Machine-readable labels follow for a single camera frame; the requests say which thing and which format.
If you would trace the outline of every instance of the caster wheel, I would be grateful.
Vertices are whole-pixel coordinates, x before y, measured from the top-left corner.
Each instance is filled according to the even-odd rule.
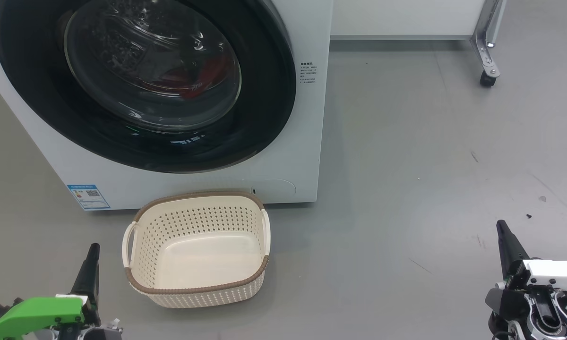
[[[485,73],[485,71],[481,73],[481,85],[484,87],[492,87],[493,84],[496,83],[496,79],[497,78],[488,76],[487,73]]]

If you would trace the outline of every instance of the sticker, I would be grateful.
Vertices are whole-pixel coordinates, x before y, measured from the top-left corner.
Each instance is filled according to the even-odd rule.
[[[111,209],[96,185],[68,185],[74,197],[84,210]]]
[[[301,84],[315,84],[317,82],[318,67],[312,62],[301,62]]]

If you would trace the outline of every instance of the basket handle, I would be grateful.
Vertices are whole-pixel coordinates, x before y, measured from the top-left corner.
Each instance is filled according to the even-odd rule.
[[[122,239],[122,262],[124,263],[125,268],[130,268],[130,258],[128,257],[128,243],[130,242],[130,235],[134,230],[136,230],[137,222],[133,221],[128,228],[126,228],[126,232],[124,232],[124,239]],[[134,242],[132,244],[132,254],[134,255],[134,249],[137,243]]]
[[[271,252],[271,222],[269,221],[269,214],[266,210],[262,209],[262,234],[265,236],[265,255]]]

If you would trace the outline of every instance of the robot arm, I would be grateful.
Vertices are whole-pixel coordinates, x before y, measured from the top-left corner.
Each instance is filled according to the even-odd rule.
[[[0,305],[0,340],[37,339],[39,330],[48,330],[50,340],[121,339],[119,320],[108,327],[100,327],[99,253],[99,245],[91,245],[69,294],[17,299],[12,307]]]
[[[489,327],[500,340],[567,340],[567,261],[530,259],[498,221],[504,282],[491,289]]]

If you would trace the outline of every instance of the metal table leg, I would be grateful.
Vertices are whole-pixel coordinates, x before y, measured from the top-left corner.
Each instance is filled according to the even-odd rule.
[[[479,21],[471,38],[474,51],[480,58],[483,66],[483,73],[481,74],[482,86],[493,86],[497,77],[500,76],[500,70],[493,61],[489,48],[495,47],[499,23],[505,6],[506,0],[485,0]]]

